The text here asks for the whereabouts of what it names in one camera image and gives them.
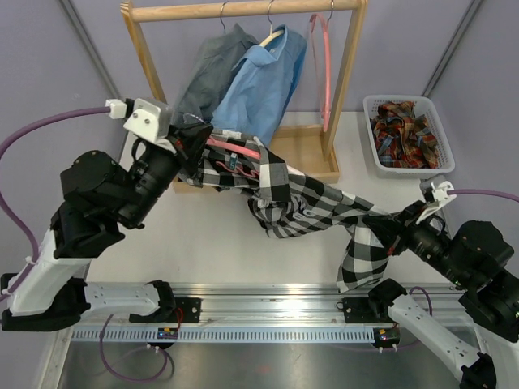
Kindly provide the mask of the black white checkered shirt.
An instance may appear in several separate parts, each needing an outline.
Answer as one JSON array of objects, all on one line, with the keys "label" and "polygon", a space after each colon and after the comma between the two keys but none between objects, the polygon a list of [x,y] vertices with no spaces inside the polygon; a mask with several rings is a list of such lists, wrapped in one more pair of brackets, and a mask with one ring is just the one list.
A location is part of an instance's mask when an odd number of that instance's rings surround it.
[{"label": "black white checkered shirt", "polygon": [[214,130],[212,139],[243,147],[247,154],[206,147],[197,174],[185,180],[189,185],[245,195],[250,213],[271,238],[343,227],[349,237],[338,269],[338,289],[345,293],[380,282],[388,253],[366,221],[382,216],[384,210],[289,166],[256,136]]}]

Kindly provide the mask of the aluminium mounting rail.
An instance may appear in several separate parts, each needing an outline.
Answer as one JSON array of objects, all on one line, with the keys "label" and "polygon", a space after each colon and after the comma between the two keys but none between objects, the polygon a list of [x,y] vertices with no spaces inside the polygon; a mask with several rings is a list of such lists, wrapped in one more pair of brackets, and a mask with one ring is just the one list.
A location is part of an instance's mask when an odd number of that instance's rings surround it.
[{"label": "aluminium mounting rail", "polygon": [[[322,326],[331,327],[345,323],[338,307],[344,298],[368,297],[373,286],[347,293],[339,293],[332,284],[196,284],[172,283],[176,300],[181,297],[199,298],[201,303],[194,313],[202,326]],[[462,295],[454,285],[425,283],[433,305],[433,317],[446,327],[472,326],[473,320],[458,302]],[[184,318],[193,314],[184,312]],[[111,313],[127,322],[129,313],[121,308],[102,311],[92,318],[84,318],[76,326],[100,322]]]}]

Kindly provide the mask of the grey shirt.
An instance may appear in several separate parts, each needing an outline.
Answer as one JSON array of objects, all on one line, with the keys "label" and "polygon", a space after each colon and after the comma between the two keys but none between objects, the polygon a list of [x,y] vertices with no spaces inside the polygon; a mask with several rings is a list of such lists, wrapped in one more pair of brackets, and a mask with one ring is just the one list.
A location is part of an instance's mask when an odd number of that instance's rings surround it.
[{"label": "grey shirt", "polygon": [[239,24],[220,36],[204,40],[194,66],[174,103],[174,126],[210,122],[212,114],[227,93],[233,68],[258,41]]}]

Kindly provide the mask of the wooden clothes rack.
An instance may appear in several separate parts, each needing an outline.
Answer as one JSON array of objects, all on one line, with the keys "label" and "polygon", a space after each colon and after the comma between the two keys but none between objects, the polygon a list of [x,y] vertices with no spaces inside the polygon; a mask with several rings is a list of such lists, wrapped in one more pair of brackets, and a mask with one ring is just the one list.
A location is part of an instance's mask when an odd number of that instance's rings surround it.
[{"label": "wooden clothes rack", "polygon": [[225,5],[216,3],[135,7],[132,2],[122,2],[120,11],[127,31],[135,47],[153,97],[165,103],[166,98],[152,60],[142,23],[215,19],[270,14],[314,13],[321,11],[351,11],[345,46],[334,88],[330,117],[326,124],[303,124],[281,126],[271,143],[271,149],[289,165],[328,184],[340,181],[340,168],[334,148],[343,103],[348,92],[350,76],[354,67],[362,25],[367,11],[367,1],[244,1]]}]

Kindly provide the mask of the white plastic basket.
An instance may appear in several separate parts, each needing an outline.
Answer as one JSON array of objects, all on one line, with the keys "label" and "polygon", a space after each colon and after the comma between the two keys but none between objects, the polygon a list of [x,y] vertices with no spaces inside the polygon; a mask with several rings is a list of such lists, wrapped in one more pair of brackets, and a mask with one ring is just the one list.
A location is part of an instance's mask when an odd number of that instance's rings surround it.
[{"label": "white plastic basket", "polygon": [[[372,135],[370,121],[378,113],[378,107],[386,101],[401,103],[403,101],[412,101],[415,103],[414,113],[416,116],[424,115],[429,123],[432,134],[438,141],[437,150],[439,153],[439,167],[437,169],[394,169],[384,167],[378,160],[376,155],[375,143]],[[448,139],[441,123],[440,116],[432,103],[426,97],[406,96],[406,95],[370,95],[364,98],[363,108],[367,124],[367,133],[373,159],[375,162],[376,174],[379,177],[401,178],[413,177],[419,179],[428,179],[438,174],[450,173],[454,170],[455,162]]]}]

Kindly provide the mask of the grey shirt hanger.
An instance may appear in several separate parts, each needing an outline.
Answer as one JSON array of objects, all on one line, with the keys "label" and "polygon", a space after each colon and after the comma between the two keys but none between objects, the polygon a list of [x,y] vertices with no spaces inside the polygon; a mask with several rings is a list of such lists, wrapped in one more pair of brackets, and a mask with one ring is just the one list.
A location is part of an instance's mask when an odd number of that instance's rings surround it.
[{"label": "grey shirt hanger", "polygon": [[221,23],[221,26],[222,26],[222,29],[223,29],[223,33],[226,34],[226,26],[225,26],[225,22],[223,20],[223,13],[224,13],[224,10],[225,10],[225,6],[229,3],[229,1],[224,1],[222,4],[221,4],[221,7],[220,7],[220,11],[219,11],[219,20],[220,20],[220,23]]}]

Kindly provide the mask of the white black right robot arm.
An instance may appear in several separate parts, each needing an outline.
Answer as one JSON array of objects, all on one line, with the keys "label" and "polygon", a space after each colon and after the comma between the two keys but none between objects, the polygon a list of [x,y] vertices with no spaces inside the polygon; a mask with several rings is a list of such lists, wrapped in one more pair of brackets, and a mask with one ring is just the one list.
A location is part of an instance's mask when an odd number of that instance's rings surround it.
[{"label": "white black right robot arm", "polygon": [[388,254],[410,250],[457,289],[484,350],[460,340],[418,306],[395,280],[368,293],[372,318],[401,324],[450,370],[461,388],[518,386],[518,278],[505,269],[513,248],[487,221],[465,222],[454,237],[431,227],[435,215],[418,201],[402,212],[369,216],[367,227]]}]

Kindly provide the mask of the blue shirt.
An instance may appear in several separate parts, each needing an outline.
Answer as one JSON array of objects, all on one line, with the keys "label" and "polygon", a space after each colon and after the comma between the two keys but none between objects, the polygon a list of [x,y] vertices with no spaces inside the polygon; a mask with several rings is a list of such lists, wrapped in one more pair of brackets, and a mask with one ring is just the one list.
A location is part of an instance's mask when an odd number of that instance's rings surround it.
[{"label": "blue shirt", "polygon": [[253,135],[268,145],[294,94],[305,62],[307,41],[285,25],[265,46],[250,47],[234,66],[234,78],[211,123],[219,130]]}]

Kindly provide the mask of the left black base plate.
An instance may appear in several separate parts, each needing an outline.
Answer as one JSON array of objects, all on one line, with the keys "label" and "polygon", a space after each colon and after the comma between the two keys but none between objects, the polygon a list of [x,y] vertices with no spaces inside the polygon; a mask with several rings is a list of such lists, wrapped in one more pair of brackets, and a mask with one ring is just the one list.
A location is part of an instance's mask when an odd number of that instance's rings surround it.
[{"label": "left black base plate", "polygon": [[165,323],[177,323],[178,317],[184,323],[198,323],[200,320],[202,299],[198,297],[176,297],[176,309],[169,315]]}]

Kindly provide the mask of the empty pink hanger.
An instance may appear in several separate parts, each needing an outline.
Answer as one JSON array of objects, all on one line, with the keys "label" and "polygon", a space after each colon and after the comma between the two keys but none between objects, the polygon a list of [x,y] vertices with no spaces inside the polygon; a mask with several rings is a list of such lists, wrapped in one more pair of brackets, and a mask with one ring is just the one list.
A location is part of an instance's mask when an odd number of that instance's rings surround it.
[{"label": "empty pink hanger", "polygon": [[[312,57],[315,66],[316,86],[320,103],[320,116],[322,119],[322,132],[328,129],[331,117],[332,105],[332,55],[329,38],[329,23],[335,10],[335,2],[330,2],[330,15],[327,19],[321,13],[314,13],[309,19]],[[322,34],[322,54],[319,55],[316,44],[315,32],[317,23],[320,23]]]}]

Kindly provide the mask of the pink hanger with chrome hook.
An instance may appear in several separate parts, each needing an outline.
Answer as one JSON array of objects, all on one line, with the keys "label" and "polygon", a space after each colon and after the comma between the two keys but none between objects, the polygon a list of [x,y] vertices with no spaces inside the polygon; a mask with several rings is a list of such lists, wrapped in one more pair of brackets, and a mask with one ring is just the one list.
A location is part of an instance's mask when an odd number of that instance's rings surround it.
[{"label": "pink hanger with chrome hook", "polygon": [[[206,144],[211,147],[218,147],[230,151],[232,153],[242,154],[254,160],[260,159],[260,154],[258,152],[252,151],[248,148],[241,147],[232,143],[222,142],[220,140],[215,140],[213,137],[209,137]],[[231,159],[231,163],[229,165],[225,165],[223,162],[218,161],[217,164],[221,166],[224,170],[230,173],[236,173],[243,175],[248,178],[258,178],[260,176],[259,172],[252,169],[249,173],[246,172],[243,168],[237,166],[236,158]]]}]

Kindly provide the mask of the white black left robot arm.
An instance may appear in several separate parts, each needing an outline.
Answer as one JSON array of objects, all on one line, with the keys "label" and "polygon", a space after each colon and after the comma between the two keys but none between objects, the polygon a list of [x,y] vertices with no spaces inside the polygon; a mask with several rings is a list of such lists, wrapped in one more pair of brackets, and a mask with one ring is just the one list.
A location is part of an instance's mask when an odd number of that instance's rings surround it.
[{"label": "white black left robot arm", "polygon": [[95,314],[128,314],[133,323],[166,323],[175,315],[172,288],[162,280],[141,287],[89,284],[75,273],[124,239],[120,228],[142,229],[144,219],[179,174],[195,174],[212,126],[171,126],[166,150],[150,142],[125,170],[108,154],[85,152],[60,175],[64,201],[53,214],[29,273],[1,277],[11,287],[2,312],[4,331],[51,332]]}]

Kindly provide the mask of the red plaid shirt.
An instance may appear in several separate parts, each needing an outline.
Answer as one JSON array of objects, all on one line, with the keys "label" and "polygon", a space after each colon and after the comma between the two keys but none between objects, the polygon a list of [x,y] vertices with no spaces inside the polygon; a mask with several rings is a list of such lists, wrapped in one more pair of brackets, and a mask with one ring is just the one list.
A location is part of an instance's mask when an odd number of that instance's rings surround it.
[{"label": "red plaid shirt", "polygon": [[415,103],[386,101],[371,119],[376,155],[386,168],[437,169],[438,141],[427,118],[416,116]]}]

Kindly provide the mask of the wooden hanger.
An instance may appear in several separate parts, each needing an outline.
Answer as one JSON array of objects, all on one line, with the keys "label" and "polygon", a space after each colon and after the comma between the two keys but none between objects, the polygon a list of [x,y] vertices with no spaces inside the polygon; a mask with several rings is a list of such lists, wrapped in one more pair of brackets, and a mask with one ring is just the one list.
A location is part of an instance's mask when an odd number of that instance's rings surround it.
[{"label": "wooden hanger", "polygon": [[272,5],[274,3],[274,0],[270,0],[268,4],[267,9],[267,19],[269,22],[269,34],[259,43],[260,47],[265,48],[270,42],[278,38],[279,36],[282,36],[285,33],[285,29],[283,27],[274,29],[273,23],[271,21],[270,12],[272,9]]}]

